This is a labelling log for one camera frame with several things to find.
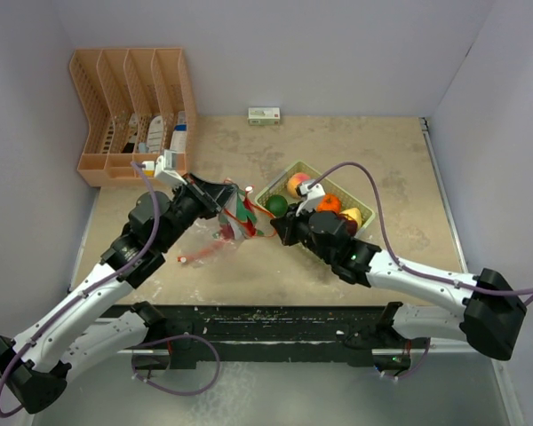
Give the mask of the small orange pumpkin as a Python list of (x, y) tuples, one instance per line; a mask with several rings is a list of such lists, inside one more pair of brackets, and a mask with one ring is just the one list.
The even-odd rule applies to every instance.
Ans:
[(338, 214), (342, 210), (342, 202), (337, 195), (326, 193), (316, 207), (316, 210), (318, 212), (331, 211)]

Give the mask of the light green plastic basket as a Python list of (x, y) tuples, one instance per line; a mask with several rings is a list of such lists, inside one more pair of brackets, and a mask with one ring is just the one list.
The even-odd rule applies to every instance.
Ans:
[[(280, 195), (284, 196), (287, 193), (286, 184), (287, 184), (289, 178), (293, 174), (295, 174), (297, 172), (304, 172), (307, 175), (309, 175), (311, 177), (311, 179), (313, 179), (313, 181), (316, 184), (320, 183), (322, 185), (325, 193), (333, 193), (333, 194), (337, 195), (337, 197), (342, 202), (342, 210), (350, 209), (350, 208), (358, 208), (361, 211), (361, 213), (362, 213), (363, 225), (360, 228), (358, 228), (358, 231), (357, 231), (357, 233), (355, 235), (355, 238), (360, 243), (359, 256), (356, 259), (349, 259), (349, 260), (347, 260), (345, 262), (324, 262), (323, 260), (322, 261), (324, 263), (326, 263), (326, 264), (332, 264), (334, 266), (340, 265), (340, 264), (353, 265), (353, 266), (362, 265), (363, 259), (365, 257), (373, 254), (373, 252), (378, 250), (377, 247), (375, 247), (375, 246), (373, 246), (371, 244), (369, 244), (369, 245), (364, 244), (357, 238), (357, 234), (360, 232), (360, 230), (374, 217), (374, 212), (372, 210), (370, 210), (369, 208), (367, 208), (367, 206), (365, 206), (364, 204), (362, 204), (359, 201), (357, 201), (351, 195), (349, 195), (348, 193), (344, 192), (340, 187), (338, 187), (336, 185), (333, 185), (333, 183), (331, 181), (329, 181), (327, 178), (322, 177), (321, 173), (319, 173), (319, 172), (317, 172), (315, 170), (312, 170), (310, 168), (307, 168), (303, 162), (296, 162), (295, 164), (293, 164), (292, 167), (286, 169), (283, 173), (281, 173), (280, 176), (275, 180), (275, 182), (273, 184), (271, 184), (270, 186), (268, 186), (265, 189), (263, 189), (263, 191), (261, 191), (259, 193), (259, 195), (256, 197), (256, 201), (257, 201), (258, 205), (260, 207), (262, 207), (262, 208), (265, 208), (266, 207), (266, 201), (271, 195), (280, 194)], [(299, 199), (294, 199), (292, 203), (296, 203), (296, 202), (300, 202), (300, 198)], [(304, 211), (304, 210), (299, 211), (298, 210), (298, 213), (300, 215), (309, 215), (309, 214), (315, 213), (315, 212), (318, 212), (318, 211), (317, 210), (316, 211)], [(310, 254), (315, 256), (314, 253), (312, 253), (310, 250), (305, 248), (300, 243), (297, 243), (297, 244), (295, 244), (293, 246), (300, 246), (303, 250), (305, 250), (306, 252), (308, 252), (308, 253), (310, 253)]]

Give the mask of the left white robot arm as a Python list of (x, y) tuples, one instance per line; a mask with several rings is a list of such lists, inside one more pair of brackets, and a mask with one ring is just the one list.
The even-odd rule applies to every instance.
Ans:
[(166, 318), (150, 303), (134, 304), (106, 326), (93, 328), (115, 302), (140, 287), (198, 219), (214, 218), (237, 195), (231, 182), (187, 174), (171, 182), (173, 195), (149, 187), (121, 234), (89, 275), (35, 325), (0, 335), (0, 418), (43, 411), (88, 368), (126, 348), (155, 348), (173, 339)]

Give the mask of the dark red apple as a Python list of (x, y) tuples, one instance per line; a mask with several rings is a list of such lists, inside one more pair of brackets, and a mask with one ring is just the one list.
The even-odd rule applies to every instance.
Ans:
[(346, 220), (346, 230), (351, 236), (355, 236), (358, 231), (358, 224), (354, 220)]

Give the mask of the peach fruit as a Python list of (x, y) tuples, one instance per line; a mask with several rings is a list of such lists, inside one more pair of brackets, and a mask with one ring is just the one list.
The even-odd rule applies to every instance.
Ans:
[(298, 186), (310, 179), (311, 177), (304, 172), (297, 172), (293, 174), (286, 184), (287, 192), (292, 198), (299, 199), (300, 195), (297, 192)]

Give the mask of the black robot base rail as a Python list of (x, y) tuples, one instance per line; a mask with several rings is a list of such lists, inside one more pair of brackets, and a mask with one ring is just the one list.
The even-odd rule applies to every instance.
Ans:
[(387, 306), (157, 305), (147, 341), (132, 361), (149, 367), (193, 369), (199, 362), (341, 363), (406, 370), (423, 337), (407, 339), (393, 328)]

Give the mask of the pink dragon fruit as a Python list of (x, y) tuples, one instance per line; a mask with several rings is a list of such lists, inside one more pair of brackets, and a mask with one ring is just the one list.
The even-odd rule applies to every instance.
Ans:
[(258, 218), (246, 193), (237, 194), (219, 214), (219, 230), (225, 240), (243, 240), (259, 235)]

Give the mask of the green avocado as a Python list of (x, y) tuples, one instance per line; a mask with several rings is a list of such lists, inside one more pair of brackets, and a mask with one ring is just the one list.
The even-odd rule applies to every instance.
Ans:
[(286, 198), (280, 194), (271, 195), (266, 200), (266, 209), (274, 217), (283, 217), (286, 214), (288, 207), (289, 207), (289, 204)]

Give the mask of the orange plastic file organizer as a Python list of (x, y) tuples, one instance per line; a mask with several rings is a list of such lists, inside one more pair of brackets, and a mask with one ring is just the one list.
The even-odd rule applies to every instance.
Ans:
[[(133, 162), (170, 148), (179, 111), (187, 115), (187, 148), (198, 119), (187, 58), (179, 47), (75, 50), (69, 63), (89, 131), (77, 170), (91, 187), (140, 185)], [(148, 126), (164, 119), (161, 150), (146, 149)]]

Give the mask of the yellow potato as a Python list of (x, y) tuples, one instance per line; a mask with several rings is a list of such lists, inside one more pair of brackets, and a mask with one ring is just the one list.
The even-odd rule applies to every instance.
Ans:
[(339, 215), (347, 221), (355, 222), (357, 228), (360, 228), (363, 225), (362, 213), (358, 208), (344, 209)]

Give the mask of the small green white box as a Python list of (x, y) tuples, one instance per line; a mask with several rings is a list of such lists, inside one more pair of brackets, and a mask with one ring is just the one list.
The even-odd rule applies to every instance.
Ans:
[(249, 107), (248, 124), (250, 126), (272, 126), (281, 123), (279, 107)]

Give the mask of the clear zip top bag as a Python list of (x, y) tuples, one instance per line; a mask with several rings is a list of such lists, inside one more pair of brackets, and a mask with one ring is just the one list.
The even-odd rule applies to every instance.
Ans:
[(275, 231), (269, 224), (274, 216), (250, 198), (254, 186), (241, 188), (230, 178), (226, 178), (223, 183), (233, 186), (235, 194), (219, 212), (218, 227), (211, 233), (211, 240), (198, 249), (177, 256), (177, 262), (182, 266), (203, 265), (228, 249), (236, 249), (246, 240), (275, 236)]

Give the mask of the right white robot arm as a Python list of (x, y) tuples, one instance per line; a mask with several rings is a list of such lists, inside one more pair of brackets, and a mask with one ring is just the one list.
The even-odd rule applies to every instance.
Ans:
[(301, 244), (342, 281), (396, 291), (425, 301), (399, 304), (377, 327), (378, 340), (397, 347), (406, 339), (443, 338), (468, 343), (492, 359), (512, 357), (527, 313), (525, 303), (499, 272), (447, 272), (396, 258), (355, 238), (347, 221), (330, 211), (300, 212), (293, 204), (271, 220), (282, 245)]

